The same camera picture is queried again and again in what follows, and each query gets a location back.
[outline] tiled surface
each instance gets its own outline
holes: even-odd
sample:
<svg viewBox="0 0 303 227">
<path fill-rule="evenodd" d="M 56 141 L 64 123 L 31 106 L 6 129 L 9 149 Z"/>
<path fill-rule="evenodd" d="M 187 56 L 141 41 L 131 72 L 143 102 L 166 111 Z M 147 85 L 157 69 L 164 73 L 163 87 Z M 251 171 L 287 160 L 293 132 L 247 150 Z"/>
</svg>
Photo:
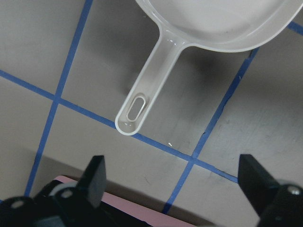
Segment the tiled surface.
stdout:
<svg viewBox="0 0 303 227">
<path fill-rule="evenodd" d="M 50 106 L 0 77 L 0 199 L 24 193 Z"/>
<path fill-rule="evenodd" d="M 0 69 L 54 93 L 83 3 L 1 1 Z"/>
<path fill-rule="evenodd" d="M 127 137 L 113 120 L 158 28 L 135 1 L 85 2 L 82 17 L 81 0 L 0 3 L 0 200 L 34 179 L 32 195 L 57 175 L 80 176 L 94 154 L 105 154 L 108 192 L 194 224 L 255 225 L 232 176 L 240 153 L 303 183 L 302 12 L 250 56 L 184 50 Z"/>
<path fill-rule="evenodd" d="M 298 56 L 303 56 L 303 38 L 289 29 L 260 48 L 201 160 L 237 175 L 239 154 L 250 153 L 275 177 L 303 184 L 298 174 L 303 158 L 303 64 Z"/>
</svg>

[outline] white handle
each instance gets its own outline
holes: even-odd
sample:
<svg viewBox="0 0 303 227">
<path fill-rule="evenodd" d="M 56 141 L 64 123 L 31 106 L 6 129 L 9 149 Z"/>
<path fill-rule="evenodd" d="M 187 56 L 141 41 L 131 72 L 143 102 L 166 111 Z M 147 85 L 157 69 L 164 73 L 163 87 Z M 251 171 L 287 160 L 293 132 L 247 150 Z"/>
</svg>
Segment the white handle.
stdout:
<svg viewBox="0 0 303 227">
<path fill-rule="evenodd" d="M 124 101 L 115 125 L 124 135 L 134 135 L 143 124 L 171 69 L 188 42 L 168 30 L 160 37 Z"/>
</svg>

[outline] oval slot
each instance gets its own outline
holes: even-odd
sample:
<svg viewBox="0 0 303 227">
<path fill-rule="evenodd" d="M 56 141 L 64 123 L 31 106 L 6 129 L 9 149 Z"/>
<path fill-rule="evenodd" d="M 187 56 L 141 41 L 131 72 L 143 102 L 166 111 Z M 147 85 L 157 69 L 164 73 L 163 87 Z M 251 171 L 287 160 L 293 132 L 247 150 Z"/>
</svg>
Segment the oval slot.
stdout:
<svg viewBox="0 0 303 227">
<path fill-rule="evenodd" d="M 129 108 L 129 111 L 127 113 L 127 119 L 130 122 L 134 122 L 138 119 L 139 115 L 141 114 L 143 108 L 145 107 L 145 99 L 141 96 L 136 97 L 132 104 L 131 107 Z"/>
</svg>

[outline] pink object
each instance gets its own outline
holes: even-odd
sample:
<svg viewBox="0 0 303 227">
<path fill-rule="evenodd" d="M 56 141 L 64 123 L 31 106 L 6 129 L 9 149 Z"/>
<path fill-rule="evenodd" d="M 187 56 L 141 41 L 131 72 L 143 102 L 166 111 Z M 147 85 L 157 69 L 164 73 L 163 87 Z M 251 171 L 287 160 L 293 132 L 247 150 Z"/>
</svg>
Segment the pink object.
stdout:
<svg viewBox="0 0 303 227">
<path fill-rule="evenodd" d="M 58 176 L 55 180 L 61 181 L 62 183 L 75 181 L 65 176 Z M 139 220 L 145 221 L 154 227 L 195 227 L 187 222 L 154 211 L 107 192 L 104 192 L 102 201 Z"/>
</svg>

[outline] black object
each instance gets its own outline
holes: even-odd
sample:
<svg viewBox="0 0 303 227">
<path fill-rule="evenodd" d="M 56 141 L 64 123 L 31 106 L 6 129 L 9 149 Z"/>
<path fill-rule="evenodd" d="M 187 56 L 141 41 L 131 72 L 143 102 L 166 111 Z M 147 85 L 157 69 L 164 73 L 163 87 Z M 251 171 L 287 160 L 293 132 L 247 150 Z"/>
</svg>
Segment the black object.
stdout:
<svg viewBox="0 0 303 227">
<path fill-rule="evenodd" d="M 303 227 L 303 189 L 279 184 L 252 155 L 240 155 L 239 186 L 260 216 L 257 227 Z"/>
<path fill-rule="evenodd" d="M 33 199 L 13 197 L 0 204 L 0 227 L 149 227 L 101 201 L 106 186 L 104 156 L 94 156 L 78 183 L 54 180 Z"/>
</svg>

